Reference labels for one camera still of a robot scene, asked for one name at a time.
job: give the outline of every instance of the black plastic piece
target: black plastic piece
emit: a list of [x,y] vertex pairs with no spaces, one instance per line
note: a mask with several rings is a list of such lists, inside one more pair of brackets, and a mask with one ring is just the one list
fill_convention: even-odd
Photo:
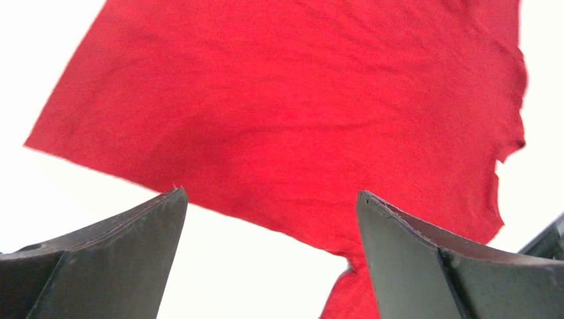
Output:
[[369,192],[356,212],[382,319],[564,318],[564,262],[477,244]]
[[184,190],[174,189],[0,255],[0,318],[155,319],[187,204]]
[[519,253],[564,261],[564,213],[524,246]]

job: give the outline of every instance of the red fabric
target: red fabric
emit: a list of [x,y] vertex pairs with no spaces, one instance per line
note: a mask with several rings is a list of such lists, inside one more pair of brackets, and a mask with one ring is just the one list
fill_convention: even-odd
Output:
[[524,145],[515,0],[108,0],[26,142],[349,259],[322,318],[377,318],[367,189],[486,243]]

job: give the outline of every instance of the white background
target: white background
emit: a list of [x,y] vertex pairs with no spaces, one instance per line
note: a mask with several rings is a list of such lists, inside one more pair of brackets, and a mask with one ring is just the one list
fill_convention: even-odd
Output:
[[[63,235],[155,193],[21,147],[102,0],[0,2],[0,251]],[[527,147],[498,167],[506,226],[490,243],[517,251],[564,211],[564,5],[525,0]],[[191,205],[159,314],[169,318],[316,318],[344,259]]]

